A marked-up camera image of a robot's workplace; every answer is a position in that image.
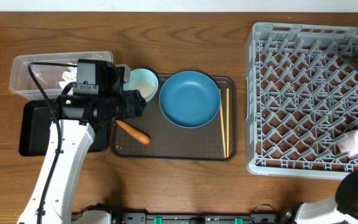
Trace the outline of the white tissue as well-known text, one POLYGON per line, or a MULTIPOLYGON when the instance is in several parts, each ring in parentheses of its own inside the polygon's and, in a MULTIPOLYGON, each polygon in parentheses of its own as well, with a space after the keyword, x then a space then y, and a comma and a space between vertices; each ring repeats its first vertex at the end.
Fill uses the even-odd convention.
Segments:
POLYGON ((62 81, 60 81, 58 84, 60 85, 61 89, 64 89, 69 83, 76 81, 76 74, 73 74, 71 72, 63 72, 62 74, 62 81))

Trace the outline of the dark blue plate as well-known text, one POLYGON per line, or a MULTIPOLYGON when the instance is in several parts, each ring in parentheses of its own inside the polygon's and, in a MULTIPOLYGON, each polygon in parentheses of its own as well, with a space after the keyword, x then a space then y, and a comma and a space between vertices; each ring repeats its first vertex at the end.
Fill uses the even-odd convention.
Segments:
POLYGON ((218 114, 221 95, 216 82, 196 71, 172 75, 162 85, 158 97, 162 114, 181 128, 200 128, 218 114))

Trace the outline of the pink paper cup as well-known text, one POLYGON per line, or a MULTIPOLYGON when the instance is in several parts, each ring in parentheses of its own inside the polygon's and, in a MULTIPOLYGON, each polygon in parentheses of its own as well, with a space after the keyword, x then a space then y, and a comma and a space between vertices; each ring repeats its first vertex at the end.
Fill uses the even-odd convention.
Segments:
POLYGON ((358 154, 358 129, 346 133, 346 137, 338 142, 341 152, 348 152, 349 156, 358 154))

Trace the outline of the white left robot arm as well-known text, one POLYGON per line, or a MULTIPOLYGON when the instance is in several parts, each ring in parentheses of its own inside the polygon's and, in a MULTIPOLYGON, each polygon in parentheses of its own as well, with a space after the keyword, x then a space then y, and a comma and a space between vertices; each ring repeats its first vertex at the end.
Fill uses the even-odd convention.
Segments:
POLYGON ((97 129, 142 116, 147 103, 137 90, 124 90, 130 68, 104 60, 79 59, 76 81, 55 101, 40 92, 52 123, 48 149, 32 196, 19 223, 71 223, 73 199, 85 156, 97 129))

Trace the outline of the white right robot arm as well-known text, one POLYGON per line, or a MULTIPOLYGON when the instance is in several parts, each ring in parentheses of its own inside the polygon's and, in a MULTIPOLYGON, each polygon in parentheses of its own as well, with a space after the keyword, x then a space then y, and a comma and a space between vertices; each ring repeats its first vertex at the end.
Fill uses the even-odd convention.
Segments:
MULTIPOLYGON (((358 154, 358 129, 347 133, 338 144, 341 152, 358 154)), ((358 223, 358 173, 347 175, 334 197, 315 203, 301 203, 281 218, 280 223, 358 223)))

